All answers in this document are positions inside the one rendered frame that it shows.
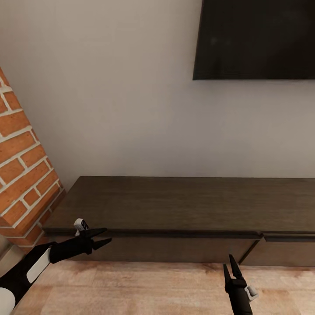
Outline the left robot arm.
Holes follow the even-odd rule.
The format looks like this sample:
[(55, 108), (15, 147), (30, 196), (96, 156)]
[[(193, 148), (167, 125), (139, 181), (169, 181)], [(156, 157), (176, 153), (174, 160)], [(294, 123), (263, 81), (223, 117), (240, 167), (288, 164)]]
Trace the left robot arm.
[(89, 230), (86, 222), (78, 218), (74, 223), (75, 238), (62, 243), (51, 242), (36, 246), (24, 259), (0, 277), (0, 315), (9, 315), (25, 296), (32, 284), (50, 263), (57, 263), (92, 250), (112, 241), (112, 238), (94, 242), (93, 237), (106, 232), (107, 228)]

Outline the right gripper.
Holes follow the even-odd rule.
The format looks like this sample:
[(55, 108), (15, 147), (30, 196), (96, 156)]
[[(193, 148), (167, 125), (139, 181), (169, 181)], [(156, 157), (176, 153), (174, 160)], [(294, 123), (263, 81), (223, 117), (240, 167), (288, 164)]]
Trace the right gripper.
[(247, 287), (244, 277), (235, 262), (233, 255), (229, 254), (231, 269), (233, 276), (232, 279), (227, 266), (224, 264), (224, 277), (225, 277), (225, 292), (229, 294), (233, 313), (246, 312), (252, 314), (252, 309), (248, 301), (245, 288)]

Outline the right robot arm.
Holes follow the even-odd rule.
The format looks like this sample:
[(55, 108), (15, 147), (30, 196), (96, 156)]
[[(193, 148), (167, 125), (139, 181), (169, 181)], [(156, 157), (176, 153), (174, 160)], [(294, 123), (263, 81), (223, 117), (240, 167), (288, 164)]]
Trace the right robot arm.
[(234, 315), (252, 315), (250, 302), (256, 299), (259, 294), (252, 285), (249, 287), (247, 286), (233, 255), (229, 254), (229, 258), (231, 262), (232, 273), (236, 279), (231, 278), (228, 268), (224, 264), (224, 288), (225, 292), (229, 294), (233, 313)]

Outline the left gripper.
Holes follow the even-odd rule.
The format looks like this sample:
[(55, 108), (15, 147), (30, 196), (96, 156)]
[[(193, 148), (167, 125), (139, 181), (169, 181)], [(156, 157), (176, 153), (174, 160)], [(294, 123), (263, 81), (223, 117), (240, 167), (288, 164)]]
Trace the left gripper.
[(112, 241), (112, 238), (96, 242), (91, 239), (106, 231), (107, 228), (80, 231), (78, 237), (69, 239), (63, 243), (63, 257), (65, 259), (69, 259), (84, 252), (89, 255), (92, 253), (92, 250), (97, 250), (100, 247), (108, 244)]

